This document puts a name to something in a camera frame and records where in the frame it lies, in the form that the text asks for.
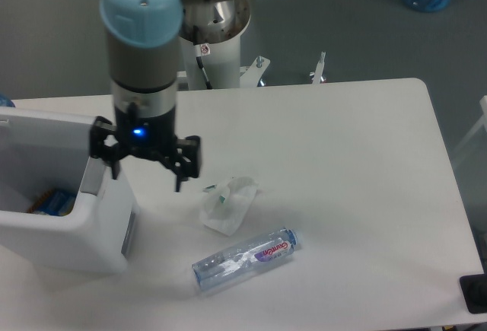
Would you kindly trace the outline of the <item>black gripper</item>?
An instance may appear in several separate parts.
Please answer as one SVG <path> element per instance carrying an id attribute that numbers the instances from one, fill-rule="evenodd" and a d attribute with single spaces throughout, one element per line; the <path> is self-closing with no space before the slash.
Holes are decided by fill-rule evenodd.
<path id="1" fill-rule="evenodd" d="M 176 106 L 160 116 L 133 119 L 114 108 L 116 126 L 103 116 L 96 116 L 89 131 L 89 155 L 101 159 L 110 168 L 113 180 L 121 171 L 120 161 L 133 156 L 160 162 L 176 176 L 175 191 L 201 170 L 201 138 L 197 135 L 177 138 Z"/>

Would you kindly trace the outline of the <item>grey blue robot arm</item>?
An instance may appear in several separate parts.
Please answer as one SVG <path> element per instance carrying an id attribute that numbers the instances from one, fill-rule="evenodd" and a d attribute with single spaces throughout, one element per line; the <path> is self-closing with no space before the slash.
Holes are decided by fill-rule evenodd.
<path id="1" fill-rule="evenodd" d="M 226 1 L 100 0 L 115 118 L 95 119 L 89 152 L 113 178 L 128 156 L 161 163 L 178 183 L 199 176 L 200 137 L 175 133 L 178 39 L 188 7 Z"/>

